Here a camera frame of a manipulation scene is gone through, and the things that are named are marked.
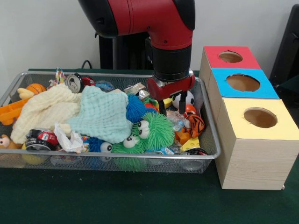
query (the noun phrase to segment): cream towel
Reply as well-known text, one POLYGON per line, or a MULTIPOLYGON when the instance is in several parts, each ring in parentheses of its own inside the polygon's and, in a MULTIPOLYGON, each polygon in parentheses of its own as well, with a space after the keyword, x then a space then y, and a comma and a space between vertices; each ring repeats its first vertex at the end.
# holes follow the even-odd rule
POLYGON ((55 122, 66 123, 78 115, 81 97, 81 93, 72 93, 65 84, 35 95, 24 105, 13 126, 11 139, 17 144, 23 144, 30 129, 54 129, 55 122))

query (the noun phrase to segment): wooden box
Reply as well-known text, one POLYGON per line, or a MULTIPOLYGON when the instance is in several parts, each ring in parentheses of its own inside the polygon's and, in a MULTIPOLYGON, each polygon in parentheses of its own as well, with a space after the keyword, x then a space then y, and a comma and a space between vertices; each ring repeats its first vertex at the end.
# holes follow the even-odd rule
POLYGON ((208 90, 212 69, 261 69, 248 47, 204 46, 199 77, 208 90))
POLYGON ((279 99, 261 69, 212 69, 207 93, 215 121, 222 97, 279 99))
POLYGON ((217 129, 223 189, 282 188, 299 153, 299 130, 282 100, 223 98, 217 129))

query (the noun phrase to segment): orange ball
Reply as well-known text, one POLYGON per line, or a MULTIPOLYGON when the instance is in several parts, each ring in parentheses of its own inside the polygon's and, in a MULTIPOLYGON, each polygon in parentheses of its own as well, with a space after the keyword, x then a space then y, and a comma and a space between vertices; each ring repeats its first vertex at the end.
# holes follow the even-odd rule
POLYGON ((186 110, 185 110, 185 112, 186 113, 188 113, 188 112, 194 112, 194 114, 196 114, 196 109, 191 104, 186 104, 186 110))
POLYGON ((37 95, 41 92, 44 92, 46 91, 46 88, 41 85, 41 84, 38 84, 38 83, 33 83, 33 84, 30 84, 29 86, 27 86, 26 88, 27 90, 31 91, 34 93, 34 95, 37 95))

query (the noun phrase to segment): black cable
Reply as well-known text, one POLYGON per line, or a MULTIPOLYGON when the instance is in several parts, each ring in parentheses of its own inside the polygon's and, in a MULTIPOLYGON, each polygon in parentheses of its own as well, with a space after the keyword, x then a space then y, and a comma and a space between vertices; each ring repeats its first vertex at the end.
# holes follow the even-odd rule
POLYGON ((89 64, 89 68, 90 68, 90 69, 93 69, 92 64, 91 64, 90 61, 88 61, 88 60, 85 60, 85 61, 83 62, 82 66, 81 66, 82 69, 84 68, 84 66, 85 66, 86 63, 89 64))

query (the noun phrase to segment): light blue towel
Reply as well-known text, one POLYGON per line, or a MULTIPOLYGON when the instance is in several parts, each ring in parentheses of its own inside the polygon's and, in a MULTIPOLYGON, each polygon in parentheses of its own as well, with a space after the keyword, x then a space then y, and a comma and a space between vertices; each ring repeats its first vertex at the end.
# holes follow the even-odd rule
POLYGON ((132 123, 126 118, 127 105, 128 97, 124 92, 106 93, 95 86, 86 86, 79 115, 67 123, 72 131, 112 144, 120 143, 131 134, 132 123))

